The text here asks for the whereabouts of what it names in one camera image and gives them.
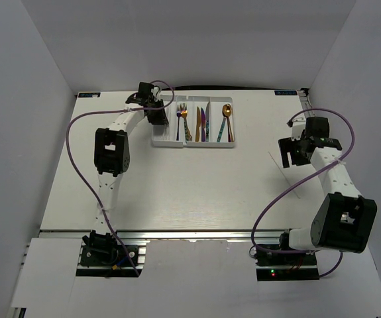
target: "white table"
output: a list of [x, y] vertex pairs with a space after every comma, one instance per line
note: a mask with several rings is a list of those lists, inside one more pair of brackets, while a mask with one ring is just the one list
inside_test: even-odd
[[[64, 149], [42, 232], [31, 242], [12, 306], [26, 307], [25, 318], [381, 316], [381, 284], [369, 249], [345, 254], [339, 269], [319, 281], [256, 282], [255, 263], [247, 254], [249, 233], [238, 230], [252, 228], [270, 200], [313, 172], [311, 166], [281, 168], [277, 140], [290, 135], [286, 121], [301, 109], [299, 98], [272, 91], [179, 94], [231, 96], [237, 146], [154, 148], [148, 123], [133, 131], [131, 167], [112, 222], [124, 230], [119, 236], [126, 244], [148, 243], [144, 261], [139, 261], [140, 268], [144, 263], [142, 276], [76, 277], [80, 237], [94, 228], [96, 204]], [[108, 92], [78, 99], [73, 117], [120, 109], [129, 95]], [[86, 117], [72, 129], [74, 158], [93, 186], [94, 132], [115, 118]], [[309, 226], [323, 198], [319, 181], [311, 180], [281, 200], [259, 228]], [[208, 229], [228, 231], [204, 231]], [[278, 235], [280, 231], [257, 233], [259, 242]], [[320, 252], [317, 258], [319, 271], [325, 272], [338, 252]]]
[[[345, 254], [328, 278], [257, 282], [248, 242], [152, 241], [139, 278], [76, 277], [80, 238], [34, 238], [12, 306], [25, 318], [381, 316], [381, 284], [368, 249]], [[338, 252], [318, 253], [321, 272]]]
[[[73, 117], [122, 109], [130, 94], [102, 92], [98, 98], [79, 98]], [[291, 134], [286, 122], [301, 110], [298, 96], [275, 96], [273, 91], [177, 94], [232, 97], [237, 145], [233, 149], [155, 148], [150, 143], [152, 127], [145, 119], [129, 137], [131, 167], [121, 182], [117, 212], [111, 216], [116, 229], [251, 229], [272, 199], [314, 171], [310, 165], [282, 168], [278, 139]], [[116, 117], [84, 117], [72, 128], [72, 153], [94, 187], [95, 130]], [[259, 229], [310, 226], [323, 198], [319, 181], [311, 180], [273, 207]], [[95, 199], [72, 169], [64, 147], [41, 230], [88, 231], [94, 228], [95, 216]]]

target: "white plastic tray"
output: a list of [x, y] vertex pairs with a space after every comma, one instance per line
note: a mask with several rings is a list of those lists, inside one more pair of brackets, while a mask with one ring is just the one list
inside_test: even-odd
[[[161, 95], [160, 98], [167, 103], [171, 100], [171, 96]], [[206, 112], [206, 107], [208, 103], [210, 105], [209, 111], [209, 135], [205, 142], [195, 141], [196, 136], [196, 117], [197, 117], [197, 107], [203, 109]], [[185, 103], [188, 108], [187, 122], [192, 136], [192, 141], [186, 142], [184, 120], [180, 119], [179, 127], [179, 139], [177, 138], [177, 105]], [[229, 142], [228, 132], [227, 132], [227, 121], [225, 122], [223, 134], [221, 140], [217, 142], [217, 137], [219, 136], [219, 131], [221, 124], [223, 122], [223, 106], [224, 104], [230, 104], [233, 108], [232, 115], [230, 116], [230, 126], [233, 133], [234, 142]], [[233, 100], [231, 97], [208, 97], [208, 96], [183, 96], [177, 95], [174, 102], [165, 109], [166, 116], [170, 124], [168, 126], [153, 126], [152, 130], [152, 143], [157, 147], [168, 147], [168, 148], [183, 148], [183, 147], [199, 147], [199, 148], [232, 148], [236, 145], [236, 133], [235, 133], [235, 108], [233, 106]]]

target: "white wall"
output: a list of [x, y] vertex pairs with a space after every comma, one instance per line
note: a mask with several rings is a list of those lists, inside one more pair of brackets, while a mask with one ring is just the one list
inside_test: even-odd
[[0, 317], [36, 234], [74, 95], [19, 0], [0, 0]]
[[[381, 1], [356, 2], [311, 97], [315, 106], [341, 111], [354, 126], [347, 166], [363, 195], [378, 204], [369, 246], [381, 279]], [[333, 120], [333, 134], [347, 145], [349, 133], [339, 127], [344, 125]]]
[[309, 87], [354, 0], [23, 0], [74, 91]]

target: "gold spoon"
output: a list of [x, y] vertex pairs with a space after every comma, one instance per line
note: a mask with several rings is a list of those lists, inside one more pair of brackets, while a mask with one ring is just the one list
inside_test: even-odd
[[232, 112], [233, 112], [233, 109], [231, 108], [230, 104], [225, 104], [223, 106], [223, 116], [227, 118], [227, 128], [229, 130], [230, 142], [235, 141], [233, 138], [233, 133], [231, 132], [231, 127], [230, 127], [230, 116]]

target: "purple cable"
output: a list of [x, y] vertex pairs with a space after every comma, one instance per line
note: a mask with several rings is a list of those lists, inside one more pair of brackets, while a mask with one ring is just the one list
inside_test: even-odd
[[[167, 85], [170, 89], [171, 89], [171, 92], [172, 92], [172, 98], [171, 98], [171, 101], [169, 103], [167, 103], [165, 106], [161, 107], [161, 108], [149, 108], [149, 107], [139, 107], [139, 108], [134, 108], [134, 109], [130, 109], [131, 111], [146, 111], [146, 110], [157, 110], [157, 111], [160, 111], [160, 110], [163, 110], [165, 109], [167, 106], [171, 105], [172, 102], [174, 101], [174, 97], [175, 97], [175, 94], [174, 94], [174, 90], [172, 89], [171, 86], [169, 86], [165, 81], [160, 81], [160, 80], [156, 80], [156, 81], [152, 81], [151, 84], [153, 83], [156, 83], [156, 82], [160, 82], [160, 83], [163, 83], [165, 85]], [[66, 151], [68, 153], [68, 158], [70, 159], [70, 162], [71, 162], [71, 165], [72, 167], [74, 168], [74, 170], [77, 172], [77, 175], [81, 178], [81, 180], [83, 180], [84, 184], [89, 188], [89, 190], [92, 192], [92, 194], [95, 196], [96, 198], [96, 201], [98, 202], [99, 206], [100, 206], [100, 209], [102, 211], [102, 214], [103, 214], [103, 218], [105, 219], [105, 222], [106, 222], [106, 225], [108, 226], [109, 230], [111, 231], [111, 234], [117, 239], [117, 241], [121, 244], [121, 246], [124, 248], [124, 251], [127, 255], [127, 258], [131, 264], [131, 266], [133, 267], [133, 270], [135, 271], [137, 277], [140, 276], [137, 268], [136, 268], [136, 265], [135, 263], [133, 262], [133, 260], [131, 259], [130, 255], [129, 255], [129, 252], [127, 250], [127, 247], [125, 246], [123, 240], [121, 240], [119, 238], [119, 236], [117, 235], [117, 232], [113, 229], [112, 225], [111, 225], [111, 222], [109, 221], [108, 219], [108, 216], [106, 214], [106, 210], [105, 208], [103, 207], [103, 204], [102, 204], [102, 200], [100, 199], [99, 195], [96, 193], [96, 191], [93, 189], [93, 187], [90, 185], [90, 183], [87, 181], [87, 179], [83, 176], [83, 174], [80, 172], [80, 170], [78, 169], [77, 165], [76, 165], [76, 162], [74, 161], [74, 159], [72, 158], [72, 153], [71, 153], [71, 146], [70, 146], [70, 131], [71, 131], [71, 127], [72, 125], [80, 118], [83, 118], [85, 116], [90, 116], [90, 115], [104, 115], [104, 114], [116, 114], [116, 113], [119, 113], [120, 115], [122, 115], [122, 113], [126, 113], [127, 109], [120, 109], [120, 110], [117, 110], [117, 111], [91, 111], [89, 113], [84, 113], [84, 114], [81, 114], [81, 115], [78, 115], [76, 118], [72, 119], [70, 121], [70, 124], [68, 125], [67, 129], [66, 129], [66, 137], [65, 137], [65, 143], [66, 143]]]
[[343, 253], [341, 252], [341, 254], [339, 255], [339, 259], [338, 259], [336, 265], [334, 265], [334, 267], [330, 271], [328, 271], [328, 272], [326, 272], [324, 274], [319, 275], [318, 278], [322, 278], [324, 276], [327, 276], [327, 275], [333, 273], [336, 270], [336, 268], [338, 268], [339, 265], [341, 264], [342, 258], [343, 258]]
[[[270, 252], [272, 254], [305, 254], [307, 252], [309, 252], [308, 250], [270, 250], [269, 248], [264, 248], [260, 245], [257, 245], [257, 243], [255, 242], [255, 231], [256, 231], [256, 228], [258, 227], [258, 224], [259, 222], [261, 221], [261, 219], [265, 216], [265, 214], [268, 212], [269, 209], [271, 209], [271, 207], [276, 204], [281, 198], [283, 198], [286, 194], [288, 194], [289, 192], [293, 191], [295, 188], [299, 187], [301, 184], [304, 184], [306, 181], [318, 176], [319, 174], [322, 174], [324, 171], [328, 170], [328, 169], [331, 169], [332, 167], [336, 166], [339, 161], [343, 160], [344, 158], [346, 158], [349, 153], [352, 151], [352, 149], [354, 148], [354, 144], [355, 144], [355, 133], [354, 133], [354, 129], [352, 127], [352, 125], [349, 123], [349, 121], [343, 117], [342, 114], [336, 112], [336, 111], [332, 111], [330, 109], [326, 109], [326, 108], [311, 108], [311, 109], [304, 109], [302, 111], [299, 111], [297, 112], [295, 115], [293, 115], [293, 117], [289, 120], [289, 122], [292, 122], [296, 116], [306, 112], [306, 111], [325, 111], [325, 112], [328, 112], [328, 113], [332, 113], [340, 118], [342, 118], [342, 120], [347, 124], [350, 132], [351, 132], [351, 145], [349, 146], [348, 150], [342, 155], [340, 156], [336, 161], [328, 164], [326, 167], [318, 170], [317, 172], [309, 175], [308, 177], [302, 179], [301, 181], [299, 182], [296, 182], [294, 185], [292, 185], [291, 187], [289, 187], [287, 190], [283, 191], [283, 193], [281, 193], [278, 197], [276, 197], [274, 200], [272, 200], [267, 206], [266, 208], [261, 212], [261, 214], [259, 215], [259, 217], [256, 219], [255, 221], [255, 224], [252, 228], [252, 232], [250, 233], [250, 239], [253, 243], [253, 245], [256, 247], [257, 250], [260, 250], [262, 252]], [[335, 266], [334, 268], [332, 268], [331, 271], [325, 273], [325, 274], [330, 274], [332, 271], [334, 271], [336, 269]]]

